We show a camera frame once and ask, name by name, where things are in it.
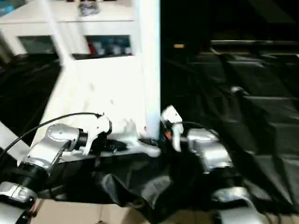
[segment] black plastic sheet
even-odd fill
[[[0,71],[0,120],[16,135],[38,125],[60,72],[57,55],[15,56]],[[24,138],[30,145],[35,132]]]

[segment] wire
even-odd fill
[[[42,124],[39,124],[38,126],[35,126],[35,127],[31,128],[30,130],[26,131],[19,138],[17,138],[12,143],[10,143],[9,146],[7,146],[4,149],[4,151],[0,154],[0,161],[4,157],[5,153],[7,153],[9,149],[11,149],[11,147],[13,147],[16,143],[18,143],[20,140],[22,140],[29,133],[31,133],[31,132],[35,131],[36,129],[38,129],[38,128],[42,127],[42,126],[45,126],[45,125],[47,125],[47,124],[49,124],[49,123],[51,123],[53,121],[60,120],[60,119],[63,119],[63,118],[67,118],[67,117],[70,117],[70,116],[75,116],[75,115],[94,115],[97,118],[99,118],[99,117],[103,116],[104,114],[91,113],[91,112],[70,113],[70,114],[66,114],[66,115],[63,115],[63,116],[60,116],[60,117],[48,120],[48,121],[46,121],[46,122],[44,122]]]

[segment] black fabric backdrop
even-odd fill
[[[299,211],[298,71],[295,56],[209,55],[162,63],[162,108],[174,105],[183,120],[220,134],[260,211]],[[178,209],[211,209],[209,193],[217,183],[202,175],[198,158],[167,144],[162,150],[159,158],[60,164],[40,197],[130,206],[152,223]]]

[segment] white cabinet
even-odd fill
[[[99,2],[100,12],[86,17],[78,15],[75,2],[52,1],[51,5],[70,53],[90,53],[91,46],[88,45],[86,36],[93,36],[93,39],[98,37],[98,45],[101,44],[100,41],[103,38],[110,36],[110,39],[116,38],[121,43],[126,42],[128,38],[129,44],[126,45],[129,47],[126,52],[131,51],[135,54],[140,49],[133,0]],[[12,52],[16,55],[27,53],[28,49],[24,46],[26,45],[24,41],[20,40],[20,36],[26,36],[27,38],[24,39],[28,42],[46,40],[46,37],[39,39],[33,37],[51,36],[51,30],[38,0],[0,18],[0,29]]]
[[[62,30],[65,30],[67,27],[66,23],[59,23],[59,26]],[[0,28],[2,31],[2,35],[11,48],[12,52],[15,55],[25,54],[26,45],[24,44],[24,40],[22,42],[22,37],[26,37],[23,39],[34,39],[42,36],[42,37],[50,37],[51,31],[49,25],[45,22],[39,23],[7,23],[0,24]],[[62,33],[64,38],[67,40],[68,36],[66,36],[66,32]],[[66,41],[66,47],[69,51],[75,51],[74,44],[70,41]],[[35,42],[35,47],[38,49],[39,45]]]

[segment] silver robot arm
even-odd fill
[[[184,146],[189,153],[198,158],[199,168],[217,186],[212,189],[211,201],[214,202],[215,223],[219,224],[262,224],[259,213],[254,207],[250,193],[243,186],[240,175],[231,157],[220,142],[218,134],[199,124],[185,131],[183,121],[173,106],[163,111],[161,122],[165,136],[177,152]]]
[[[9,181],[0,184],[0,223],[28,224],[39,192],[62,153],[85,147],[87,133],[64,124],[51,125],[45,137],[20,162]]]

